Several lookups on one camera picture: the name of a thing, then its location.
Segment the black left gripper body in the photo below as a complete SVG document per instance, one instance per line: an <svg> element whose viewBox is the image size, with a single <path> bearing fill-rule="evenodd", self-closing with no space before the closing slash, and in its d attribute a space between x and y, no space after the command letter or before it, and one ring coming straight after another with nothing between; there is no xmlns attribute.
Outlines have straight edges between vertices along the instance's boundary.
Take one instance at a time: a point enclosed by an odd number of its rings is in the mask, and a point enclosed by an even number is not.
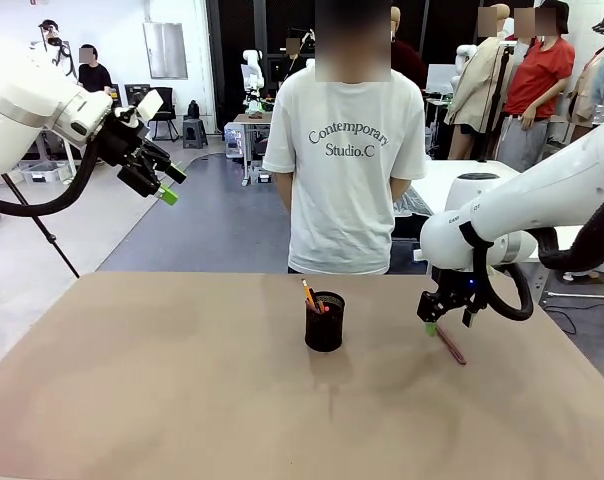
<svg viewBox="0 0 604 480"><path fill-rule="evenodd" d="M135 106L116 107L96 133L97 158L110 166L140 166L146 126Z"/></svg>

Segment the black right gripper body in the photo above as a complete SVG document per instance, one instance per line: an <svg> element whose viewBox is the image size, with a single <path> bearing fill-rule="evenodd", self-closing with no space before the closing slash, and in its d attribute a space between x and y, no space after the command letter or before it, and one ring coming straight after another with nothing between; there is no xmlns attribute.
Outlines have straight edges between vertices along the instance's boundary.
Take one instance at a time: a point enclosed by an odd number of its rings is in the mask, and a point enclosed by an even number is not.
<svg viewBox="0 0 604 480"><path fill-rule="evenodd" d="M433 267L431 277L437 284L436 292L430 295L433 305L486 306L488 304L486 293L474 272Z"/></svg>

